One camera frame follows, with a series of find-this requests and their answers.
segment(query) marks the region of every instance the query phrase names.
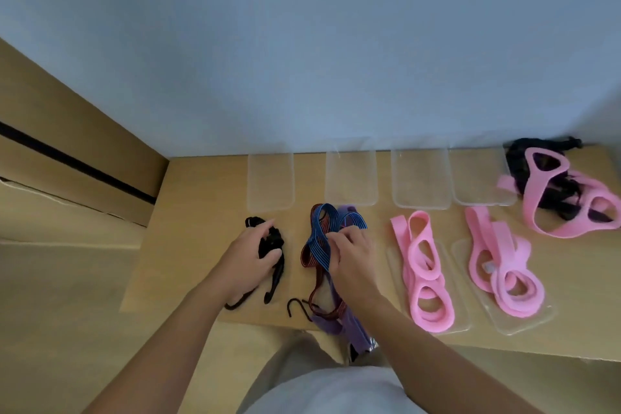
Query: beige floor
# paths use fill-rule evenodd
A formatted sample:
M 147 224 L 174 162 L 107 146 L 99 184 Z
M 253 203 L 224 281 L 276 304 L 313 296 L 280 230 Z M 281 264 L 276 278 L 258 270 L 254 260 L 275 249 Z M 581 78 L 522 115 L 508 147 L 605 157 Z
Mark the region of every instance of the beige floor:
M 0 245 L 0 411 L 78 412 L 165 315 L 119 314 L 135 251 Z M 341 358 L 338 342 L 316 332 Z M 286 330 L 217 323 L 181 408 L 234 412 Z M 621 410 L 618 364 L 460 349 L 546 412 Z

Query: black fabric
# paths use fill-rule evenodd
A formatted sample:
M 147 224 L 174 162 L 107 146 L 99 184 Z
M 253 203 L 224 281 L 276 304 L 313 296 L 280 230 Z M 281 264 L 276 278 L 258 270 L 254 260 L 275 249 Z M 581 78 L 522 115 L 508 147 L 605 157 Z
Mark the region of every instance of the black fabric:
M 251 216 L 249 218 L 246 218 L 246 227 L 254 228 L 264 222 L 265 220 L 262 218 L 259 218 L 258 216 Z M 274 226 L 272 226 L 269 229 L 269 234 L 266 237 L 262 238 L 261 242 L 259 243 L 259 258 L 263 259 L 270 251 L 274 249 L 282 250 L 283 246 L 284 246 L 284 240 L 283 240 L 283 237 L 280 235 L 280 231 Z M 265 293 L 265 296 L 263 297 L 264 304 L 268 304 L 271 301 L 272 297 L 274 296 L 274 292 L 276 291 L 276 287 L 278 286 L 280 279 L 283 277 L 284 252 L 282 253 L 280 258 L 274 265 L 273 269 L 274 269 L 274 273 L 272 273 L 272 286 L 269 292 Z M 234 305 L 224 305 L 224 308 L 229 311 L 239 308 L 243 304 L 243 302 L 246 301 L 248 297 L 255 290 L 256 288 L 252 289 L 248 293 L 244 293 L 244 296 L 242 296 L 240 300 L 237 301 L 237 303 L 235 303 Z
M 549 139 L 537 139 L 533 137 L 523 137 L 515 140 L 506 153 L 507 163 L 511 176 L 516 180 L 516 187 L 520 194 L 524 195 L 526 183 L 530 177 L 530 170 L 524 152 L 530 147 L 540 147 L 550 151 L 563 154 L 574 148 L 582 148 L 583 142 L 575 137 L 570 136 L 565 141 L 552 141 Z M 543 154 L 535 154 L 533 156 L 535 163 L 540 170 L 552 170 L 559 166 L 558 161 Z M 565 221 L 570 221 L 576 217 L 580 211 L 580 206 L 566 203 L 565 200 L 570 197 L 580 197 L 580 184 L 571 178 L 567 172 L 558 174 L 550 180 L 550 185 L 543 192 L 543 196 L 539 201 L 539 208 L 554 211 Z M 595 210 L 589 210 L 589 218 L 598 223 L 611 222 L 612 219 L 606 214 Z

